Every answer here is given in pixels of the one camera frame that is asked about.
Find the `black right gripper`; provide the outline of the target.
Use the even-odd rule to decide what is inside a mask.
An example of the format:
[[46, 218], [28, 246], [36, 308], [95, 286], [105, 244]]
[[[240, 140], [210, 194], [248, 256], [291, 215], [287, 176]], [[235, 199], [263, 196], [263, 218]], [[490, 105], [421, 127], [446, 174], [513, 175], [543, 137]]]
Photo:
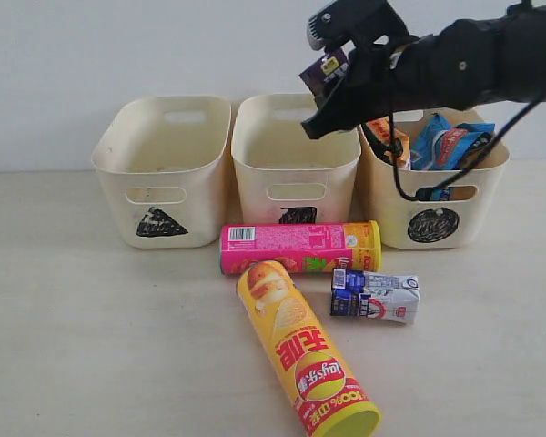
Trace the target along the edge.
[[412, 41], [408, 28], [385, 0], [338, 0], [307, 23], [312, 49], [338, 49], [352, 42], [347, 77], [324, 88], [318, 109], [301, 122], [309, 139], [350, 131], [389, 113], [390, 57]]

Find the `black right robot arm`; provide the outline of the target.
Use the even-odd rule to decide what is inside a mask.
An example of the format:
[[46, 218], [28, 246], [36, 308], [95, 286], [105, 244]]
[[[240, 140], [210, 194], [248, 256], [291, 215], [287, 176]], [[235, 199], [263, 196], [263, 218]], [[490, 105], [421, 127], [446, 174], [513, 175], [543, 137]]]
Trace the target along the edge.
[[311, 139], [390, 113], [546, 101], [546, 5], [521, 1], [499, 18], [414, 36], [386, 1], [334, 1], [309, 19], [308, 42], [327, 53], [354, 45], [302, 123]]

